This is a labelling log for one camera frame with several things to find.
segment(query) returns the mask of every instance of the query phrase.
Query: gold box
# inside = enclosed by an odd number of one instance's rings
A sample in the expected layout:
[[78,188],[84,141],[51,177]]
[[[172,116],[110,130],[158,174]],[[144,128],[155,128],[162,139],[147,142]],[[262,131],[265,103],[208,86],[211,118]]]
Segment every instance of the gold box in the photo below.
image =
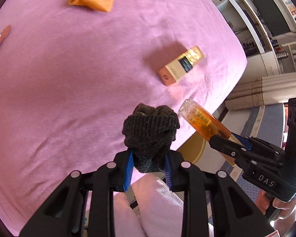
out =
[[195,46],[165,65],[158,71],[158,75],[162,82],[169,86],[178,82],[203,58],[204,54],[198,46]]

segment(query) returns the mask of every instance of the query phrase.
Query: orange bottle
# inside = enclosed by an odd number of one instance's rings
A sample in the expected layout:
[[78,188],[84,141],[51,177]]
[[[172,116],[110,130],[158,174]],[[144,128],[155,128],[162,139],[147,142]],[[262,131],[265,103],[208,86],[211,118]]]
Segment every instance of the orange bottle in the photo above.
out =
[[[179,109],[181,115],[206,141],[214,135],[220,135],[226,139],[242,143],[217,119],[207,112],[201,105],[193,100],[185,100]],[[235,166],[234,159],[221,153],[222,156]]]

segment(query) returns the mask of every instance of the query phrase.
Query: screw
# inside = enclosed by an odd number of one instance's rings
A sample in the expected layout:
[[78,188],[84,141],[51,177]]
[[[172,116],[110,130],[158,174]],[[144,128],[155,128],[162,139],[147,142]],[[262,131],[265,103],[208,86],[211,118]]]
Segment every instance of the screw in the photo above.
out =
[[181,166],[184,167],[184,168],[189,168],[189,167],[191,166],[191,163],[188,162],[188,161],[183,161],[183,162],[181,163]]
[[107,163],[106,166],[107,166],[107,168],[114,168],[114,167],[116,167],[116,163],[111,161],[111,162]]
[[77,170],[72,171],[71,174],[70,174],[70,176],[71,176],[72,178],[76,178],[76,177],[78,177],[79,175],[80,175],[80,172],[77,171]]
[[218,171],[217,175],[221,178],[225,178],[227,176],[227,173],[225,171]]

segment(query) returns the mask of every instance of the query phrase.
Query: finger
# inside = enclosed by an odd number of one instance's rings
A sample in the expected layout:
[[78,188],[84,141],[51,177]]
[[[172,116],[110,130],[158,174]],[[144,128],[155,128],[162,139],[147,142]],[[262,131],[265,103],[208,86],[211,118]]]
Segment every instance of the finger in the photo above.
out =
[[264,191],[264,190],[261,190],[260,193],[261,193],[262,196],[266,195],[266,191]]
[[263,207],[261,207],[261,206],[259,206],[259,205],[257,205],[257,207],[258,207],[258,209],[262,212],[262,214],[265,215],[265,213],[266,213],[266,209],[263,208]]
[[281,210],[281,212],[278,214],[278,219],[285,219],[289,217],[294,210]]
[[255,204],[258,207],[261,207],[261,208],[266,210],[270,206],[270,201],[269,201],[269,199],[267,197],[263,196],[262,193],[260,192],[258,194],[258,197],[257,197],[257,200],[256,200]]
[[277,198],[273,201],[273,207],[281,210],[293,210],[296,206],[296,197],[294,197],[290,202],[283,202]]

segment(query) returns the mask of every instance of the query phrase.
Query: pink bedsheet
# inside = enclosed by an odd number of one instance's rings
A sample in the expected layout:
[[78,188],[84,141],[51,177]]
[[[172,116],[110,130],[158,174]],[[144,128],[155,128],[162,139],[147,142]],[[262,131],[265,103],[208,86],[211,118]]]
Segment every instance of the pink bedsheet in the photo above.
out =
[[[209,112],[241,77],[241,44],[210,0],[114,0],[110,13],[68,0],[7,0],[0,32],[0,218],[17,235],[73,170],[125,150],[138,103]],[[206,59],[173,86],[155,71],[195,45]],[[172,148],[194,132],[183,119]]]

